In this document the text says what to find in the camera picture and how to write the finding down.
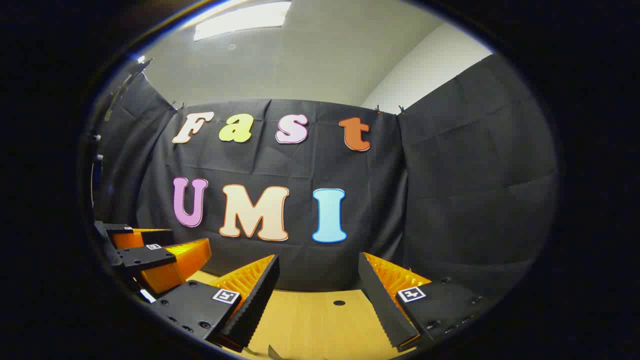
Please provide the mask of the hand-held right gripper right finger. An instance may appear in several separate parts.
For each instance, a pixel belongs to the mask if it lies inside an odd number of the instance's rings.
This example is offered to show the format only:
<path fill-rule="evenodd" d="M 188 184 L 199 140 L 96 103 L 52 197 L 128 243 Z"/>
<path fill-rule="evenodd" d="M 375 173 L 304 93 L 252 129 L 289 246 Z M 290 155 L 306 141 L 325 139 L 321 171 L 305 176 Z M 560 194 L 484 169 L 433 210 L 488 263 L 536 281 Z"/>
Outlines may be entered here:
<path fill-rule="evenodd" d="M 398 351 L 439 344 L 490 309 L 490 300 L 445 278 L 429 280 L 370 253 L 358 256 L 362 290 Z"/>

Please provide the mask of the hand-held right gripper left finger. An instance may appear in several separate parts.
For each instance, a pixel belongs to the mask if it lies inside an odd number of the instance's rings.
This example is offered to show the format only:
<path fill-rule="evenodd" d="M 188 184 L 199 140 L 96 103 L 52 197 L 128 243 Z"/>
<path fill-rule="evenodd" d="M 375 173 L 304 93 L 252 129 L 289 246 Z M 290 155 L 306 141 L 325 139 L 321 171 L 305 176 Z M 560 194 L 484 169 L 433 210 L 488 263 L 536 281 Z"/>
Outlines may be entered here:
<path fill-rule="evenodd" d="M 187 281 L 150 309 L 194 338 L 241 353 L 258 328 L 280 271 L 278 255 L 268 255 L 209 284 Z"/>

